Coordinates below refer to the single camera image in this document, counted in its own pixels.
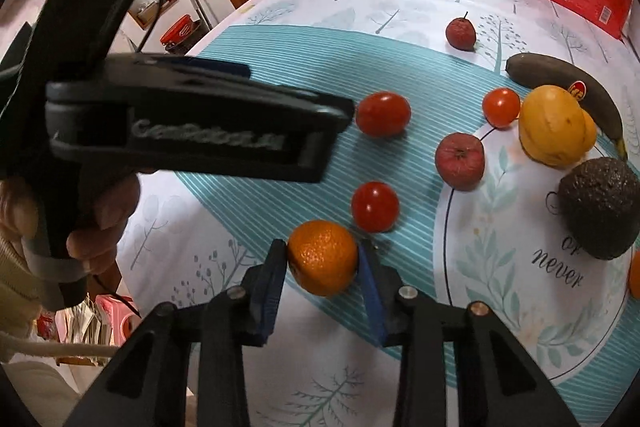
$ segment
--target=dark brown banana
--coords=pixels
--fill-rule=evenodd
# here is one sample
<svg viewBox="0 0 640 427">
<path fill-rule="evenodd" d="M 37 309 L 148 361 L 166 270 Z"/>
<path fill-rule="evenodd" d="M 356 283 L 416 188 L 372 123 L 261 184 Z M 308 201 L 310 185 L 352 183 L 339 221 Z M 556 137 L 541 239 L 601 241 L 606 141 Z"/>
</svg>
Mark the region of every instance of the dark brown banana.
<svg viewBox="0 0 640 427">
<path fill-rule="evenodd" d="M 595 78 L 560 58 L 536 53 L 519 53 L 507 60 L 507 74 L 516 84 L 530 89 L 553 85 L 569 91 L 589 113 L 602 132 L 615 144 L 626 161 L 622 118 L 607 90 Z"/>
</svg>

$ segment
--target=avocado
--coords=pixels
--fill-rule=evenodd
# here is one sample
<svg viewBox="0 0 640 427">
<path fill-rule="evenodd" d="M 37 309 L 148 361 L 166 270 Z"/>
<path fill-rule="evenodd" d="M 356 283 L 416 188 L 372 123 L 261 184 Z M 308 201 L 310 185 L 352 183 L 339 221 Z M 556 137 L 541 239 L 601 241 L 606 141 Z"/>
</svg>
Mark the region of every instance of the avocado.
<svg viewBox="0 0 640 427">
<path fill-rule="evenodd" d="M 640 180 L 616 158 L 581 163 L 560 180 L 560 212 L 569 232 L 589 254 L 615 259 L 640 232 Z"/>
</svg>

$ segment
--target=cherry tomato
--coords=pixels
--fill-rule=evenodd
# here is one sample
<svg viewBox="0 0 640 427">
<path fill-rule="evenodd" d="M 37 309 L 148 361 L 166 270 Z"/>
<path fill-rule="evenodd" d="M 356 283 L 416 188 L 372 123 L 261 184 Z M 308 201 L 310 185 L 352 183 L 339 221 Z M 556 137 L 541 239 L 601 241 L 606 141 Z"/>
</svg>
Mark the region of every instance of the cherry tomato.
<svg viewBox="0 0 640 427">
<path fill-rule="evenodd" d="M 398 219 L 400 201 L 394 190 L 382 182 L 361 185 L 351 198 L 351 215 L 365 232 L 386 232 Z"/>
<path fill-rule="evenodd" d="M 402 132 L 411 120 L 411 106 L 394 92 L 370 94 L 358 104 L 356 124 L 374 138 L 393 136 Z"/>
<path fill-rule="evenodd" d="M 482 112 L 494 127 L 507 127 L 520 113 L 520 97 L 513 89 L 499 87 L 484 96 Z"/>
</svg>

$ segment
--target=red apple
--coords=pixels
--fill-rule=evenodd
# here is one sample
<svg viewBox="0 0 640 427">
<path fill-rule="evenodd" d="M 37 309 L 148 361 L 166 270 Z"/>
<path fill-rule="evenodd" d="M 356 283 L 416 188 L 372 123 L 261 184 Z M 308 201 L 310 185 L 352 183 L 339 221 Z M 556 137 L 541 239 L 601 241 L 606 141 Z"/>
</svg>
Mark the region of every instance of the red apple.
<svg viewBox="0 0 640 427">
<path fill-rule="evenodd" d="M 469 19 L 458 17 L 453 19 L 445 30 L 447 42 L 457 50 L 472 52 L 476 44 L 476 29 Z"/>
<path fill-rule="evenodd" d="M 435 162 L 446 184 L 455 190 L 473 190 L 484 175 L 484 146 L 471 134 L 455 132 L 442 139 Z"/>
</svg>

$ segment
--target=yellow fruit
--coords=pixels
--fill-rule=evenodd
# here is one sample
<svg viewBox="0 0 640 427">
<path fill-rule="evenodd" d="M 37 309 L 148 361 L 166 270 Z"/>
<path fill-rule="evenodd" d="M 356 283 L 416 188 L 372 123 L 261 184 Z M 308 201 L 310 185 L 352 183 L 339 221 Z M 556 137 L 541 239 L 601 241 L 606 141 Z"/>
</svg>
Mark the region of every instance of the yellow fruit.
<svg viewBox="0 0 640 427">
<path fill-rule="evenodd" d="M 577 162 L 589 141 L 580 105 L 558 86 L 540 86 L 525 97 L 518 129 L 525 152 L 551 167 Z"/>
<path fill-rule="evenodd" d="M 349 230 L 331 221 L 307 221 L 289 236 L 289 269 L 309 293 L 328 297 L 346 289 L 358 265 Z"/>
<path fill-rule="evenodd" d="M 584 116 L 585 125 L 584 144 L 582 144 L 582 148 L 584 152 L 589 152 L 591 148 L 596 145 L 598 132 L 596 131 L 596 124 L 593 118 L 591 118 L 591 115 L 584 109 L 582 110 L 582 115 Z"/>
</svg>

